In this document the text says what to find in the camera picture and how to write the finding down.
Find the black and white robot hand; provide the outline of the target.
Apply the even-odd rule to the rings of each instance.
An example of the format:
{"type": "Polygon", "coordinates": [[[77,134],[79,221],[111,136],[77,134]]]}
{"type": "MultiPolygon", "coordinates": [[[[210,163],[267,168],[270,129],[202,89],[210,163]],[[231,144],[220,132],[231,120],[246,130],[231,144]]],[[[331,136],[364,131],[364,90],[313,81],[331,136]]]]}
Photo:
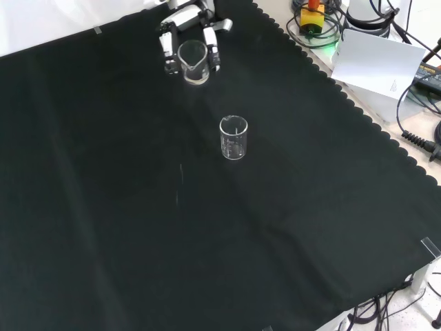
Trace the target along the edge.
{"type": "Polygon", "coordinates": [[[159,25],[159,41],[165,57],[165,71],[168,74],[178,73],[178,33],[196,24],[200,24],[208,51],[208,64],[217,72],[221,60],[216,37],[217,31],[229,32],[232,29],[231,19],[220,19],[216,16],[214,1],[166,1],[173,13],[159,25]]]}

